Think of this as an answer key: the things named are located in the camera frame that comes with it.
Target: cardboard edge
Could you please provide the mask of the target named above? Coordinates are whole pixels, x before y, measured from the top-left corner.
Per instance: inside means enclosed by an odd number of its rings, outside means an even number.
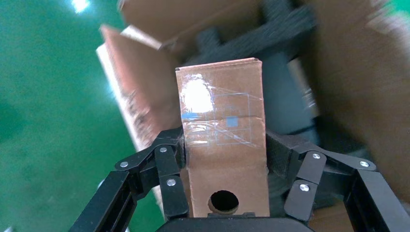
[[[105,76],[113,90],[115,95],[115,99],[118,103],[119,111],[124,119],[125,126],[127,127],[128,133],[131,135],[131,141],[135,147],[136,151],[142,150],[145,148],[144,144],[141,140],[138,139],[136,131],[133,129],[132,126],[132,118],[129,114],[126,113],[126,103],[125,99],[122,97],[121,90],[117,83],[117,74],[113,63],[111,61],[110,54],[108,53],[107,47],[105,44],[99,46],[96,50],[97,56],[100,60],[102,65],[102,69],[104,70]]]

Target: blue marking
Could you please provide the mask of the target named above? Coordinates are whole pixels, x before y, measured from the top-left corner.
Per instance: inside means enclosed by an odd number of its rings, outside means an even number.
[[[236,116],[226,117],[226,125],[228,127],[238,127],[238,117]]]
[[[199,118],[197,113],[183,113],[181,115],[181,119],[187,119],[188,121],[193,121],[195,119]]]

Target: metal screw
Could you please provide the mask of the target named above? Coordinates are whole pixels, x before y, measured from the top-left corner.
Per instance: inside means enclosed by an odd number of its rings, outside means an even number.
[[[174,179],[167,180],[167,185],[168,186],[174,186],[175,184],[176,184],[176,181]]]
[[[367,162],[364,162],[364,161],[360,161],[360,165],[362,165],[363,167],[368,167],[368,166],[370,166],[370,164],[369,163],[367,163]]]
[[[303,192],[309,192],[309,186],[301,184],[299,185],[300,190],[302,190]]]
[[[128,166],[128,162],[122,162],[119,165],[121,166],[121,168],[125,168]]]

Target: open cardboard box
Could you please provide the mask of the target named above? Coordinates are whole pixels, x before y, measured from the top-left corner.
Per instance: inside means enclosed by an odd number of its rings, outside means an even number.
[[[367,144],[395,194],[410,202],[410,27],[404,17],[389,14],[384,0],[304,2],[318,20],[303,60],[321,113]],[[137,149],[161,130],[180,125],[174,68],[196,52],[195,35],[217,26],[222,40],[235,38],[259,25],[261,3],[119,3],[127,23],[159,41],[102,27],[107,52],[102,63]]]

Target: clear packing tape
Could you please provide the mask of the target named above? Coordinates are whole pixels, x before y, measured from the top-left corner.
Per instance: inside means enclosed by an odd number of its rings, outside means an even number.
[[[251,119],[255,102],[262,98],[211,86],[202,74],[188,74],[180,93],[181,118],[185,143],[189,146],[234,145],[257,146],[252,142]]]

